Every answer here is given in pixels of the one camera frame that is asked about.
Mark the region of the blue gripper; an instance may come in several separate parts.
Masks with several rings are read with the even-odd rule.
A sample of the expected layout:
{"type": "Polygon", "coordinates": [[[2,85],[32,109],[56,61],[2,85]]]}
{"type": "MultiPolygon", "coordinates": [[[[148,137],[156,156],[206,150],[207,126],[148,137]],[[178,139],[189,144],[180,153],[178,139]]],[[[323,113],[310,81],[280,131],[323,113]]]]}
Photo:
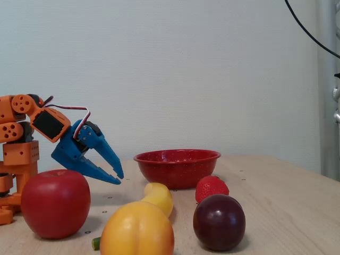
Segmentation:
{"type": "Polygon", "coordinates": [[[80,122],[80,120],[76,121],[61,137],[51,154],[52,158],[66,169],[79,171],[84,176],[115,185],[121,184],[119,179],[108,174],[84,157],[89,149],[94,149],[111,165],[113,171],[120,179],[124,178],[120,159],[112,150],[97,125],[84,124],[78,132],[78,138],[75,139],[73,137],[75,129],[80,122]]]}

